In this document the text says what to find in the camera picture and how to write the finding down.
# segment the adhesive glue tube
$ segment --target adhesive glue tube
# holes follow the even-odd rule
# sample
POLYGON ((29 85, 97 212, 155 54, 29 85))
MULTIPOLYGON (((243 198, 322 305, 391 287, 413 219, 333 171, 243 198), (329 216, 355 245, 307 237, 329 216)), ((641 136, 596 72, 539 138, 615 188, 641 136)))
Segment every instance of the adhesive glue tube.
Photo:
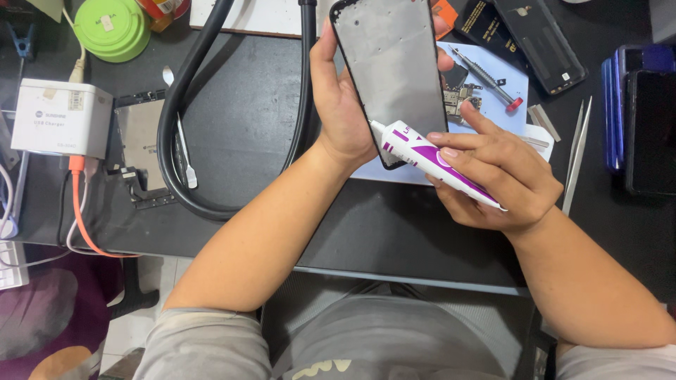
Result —
POLYGON ((385 126, 377 121, 370 122, 374 132, 383 134, 382 148, 399 159, 421 169, 423 172, 447 183, 455 190, 488 206, 500 207, 486 189, 458 173, 441 158, 441 149, 420 136, 413 128, 401 120, 385 126))

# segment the black desk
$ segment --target black desk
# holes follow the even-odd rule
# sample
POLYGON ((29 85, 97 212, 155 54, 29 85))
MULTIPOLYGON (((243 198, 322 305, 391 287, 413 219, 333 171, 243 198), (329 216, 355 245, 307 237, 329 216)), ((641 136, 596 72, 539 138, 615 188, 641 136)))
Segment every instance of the black desk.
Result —
MULTIPOLYGON (((587 80, 554 97, 543 94, 531 79, 529 105, 542 103, 563 138, 551 159, 559 181, 565 181, 580 101, 590 95, 595 99, 571 217, 658 298, 673 301, 674 204, 624 195, 613 187, 602 159, 600 65, 622 44, 650 42, 648 5, 547 3, 589 69, 587 80)), ((0 48, 0 86, 5 94, 14 91, 18 71, 6 34, 2 32, 0 48)), ((90 55, 86 81, 116 97, 163 89, 162 67, 168 64, 177 70, 196 36, 184 17, 163 34, 153 35, 143 54, 131 62, 107 64, 90 55)), ((26 77, 67 80, 79 47, 66 24, 49 22, 39 30, 37 52, 36 62, 26 66, 26 77)), ((275 178, 287 152, 297 112, 300 42, 221 34, 204 68, 203 87, 184 118, 200 183, 197 193, 220 204, 243 205, 275 178)), ((12 104, 10 99, 3 107, 12 104)), ((18 240, 54 244, 58 190, 65 170, 59 169, 59 161, 31 156, 18 240)), ((136 211, 116 176, 98 174, 92 186, 86 219, 92 238, 104 249, 192 257, 220 226, 179 204, 136 211)), ((65 224, 70 224, 72 211, 66 210, 65 224)), ((525 286, 514 252, 500 233, 454 223, 430 188, 362 180, 347 182, 298 266, 525 286)))

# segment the phone case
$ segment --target phone case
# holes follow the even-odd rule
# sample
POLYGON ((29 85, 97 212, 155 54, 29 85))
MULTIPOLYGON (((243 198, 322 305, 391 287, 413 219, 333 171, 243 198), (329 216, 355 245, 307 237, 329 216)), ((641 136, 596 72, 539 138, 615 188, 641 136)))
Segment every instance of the phone case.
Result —
MULTIPOLYGON (((329 16, 368 120, 448 131, 429 0, 341 0, 329 16)), ((405 164, 371 134, 386 169, 405 164)))

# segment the precision screwdriver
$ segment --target precision screwdriver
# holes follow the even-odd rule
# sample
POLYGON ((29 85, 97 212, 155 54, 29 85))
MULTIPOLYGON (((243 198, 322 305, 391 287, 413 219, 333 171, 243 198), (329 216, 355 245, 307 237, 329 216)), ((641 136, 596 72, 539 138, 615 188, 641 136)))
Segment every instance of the precision screwdriver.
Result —
POLYGON ((467 57, 462 55, 454 47, 451 46, 451 49, 453 49, 453 52, 457 54, 460 57, 460 59, 464 61, 464 63, 467 64, 469 70, 474 74, 476 74, 481 79, 484 85, 491 87, 502 97, 502 99, 505 99, 507 101, 508 104, 507 110, 509 112, 514 111, 518 106, 520 106, 523 103, 523 99, 521 99, 520 97, 517 97, 516 100, 514 100, 512 99, 511 96, 507 95, 507 93, 500 86, 498 86, 496 80, 493 79, 490 75, 488 75, 488 73, 484 69, 482 69, 481 66, 470 61, 467 57))

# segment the phone screen assembly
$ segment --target phone screen assembly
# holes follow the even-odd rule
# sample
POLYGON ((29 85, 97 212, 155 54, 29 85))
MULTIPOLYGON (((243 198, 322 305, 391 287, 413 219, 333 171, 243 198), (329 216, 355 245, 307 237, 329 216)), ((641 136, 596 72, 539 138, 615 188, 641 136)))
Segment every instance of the phone screen assembly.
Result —
MULTIPOLYGON (((368 120, 448 131, 429 0, 341 0, 330 18, 368 120)), ((386 169, 405 164, 371 134, 386 169)))
POLYGON ((676 195, 676 73, 630 72, 626 105, 627 190, 676 195))

